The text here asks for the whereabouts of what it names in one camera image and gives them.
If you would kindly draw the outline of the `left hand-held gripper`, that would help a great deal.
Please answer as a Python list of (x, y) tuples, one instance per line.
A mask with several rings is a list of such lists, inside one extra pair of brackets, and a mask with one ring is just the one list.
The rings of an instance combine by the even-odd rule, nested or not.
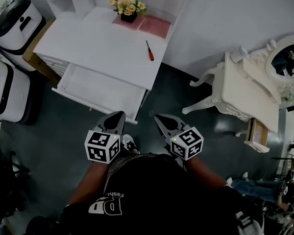
[(126, 120), (125, 112), (116, 111), (102, 117), (96, 128), (113, 134), (89, 130), (84, 146), (90, 161), (110, 164), (121, 150), (121, 137)]

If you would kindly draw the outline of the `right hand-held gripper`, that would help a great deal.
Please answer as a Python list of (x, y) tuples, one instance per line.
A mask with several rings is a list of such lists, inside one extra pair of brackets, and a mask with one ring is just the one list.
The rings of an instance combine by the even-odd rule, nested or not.
[(170, 142), (172, 154), (189, 160), (202, 151), (204, 137), (195, 127), (170, 138), (169, 131), (183, 130), (186, 123), (181, 118), (169, 114), (156, 114), (154, 120), (165, 142)]

